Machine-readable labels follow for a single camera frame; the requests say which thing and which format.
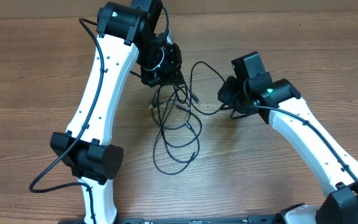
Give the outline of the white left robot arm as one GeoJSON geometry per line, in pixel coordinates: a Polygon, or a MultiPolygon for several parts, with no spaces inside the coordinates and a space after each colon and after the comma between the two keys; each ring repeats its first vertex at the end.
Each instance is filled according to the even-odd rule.
{"type": "Polygon", "coordinates": [[[117,209],[113,180],[124,151],[112,145],[112,126],[124,84],[133,66],[140,66],[144,85],[179,86],[181,52],[168,29],[155,28],[166,13],[159,0],[132,1],[129,6],[108,2],[90,31],[96,51],[80,105],[62,133],[53,133],[50,147],[77,178],[83,191],[83,223],[114,223],[117,209]]]}

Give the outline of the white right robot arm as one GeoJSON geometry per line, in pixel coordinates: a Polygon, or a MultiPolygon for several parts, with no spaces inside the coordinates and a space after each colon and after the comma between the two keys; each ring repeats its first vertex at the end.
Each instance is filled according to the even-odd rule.
{"type": "Polygon", "coordinates": [[[358,161],[319,123],[301,93],[287,80],[273,81],[258,52],[232,60],[234,75],[218,91],[231,119],[258,114],[278,131],[317,178],[325,200],[300,203],[269,223],[358,223],[358,161]]]}

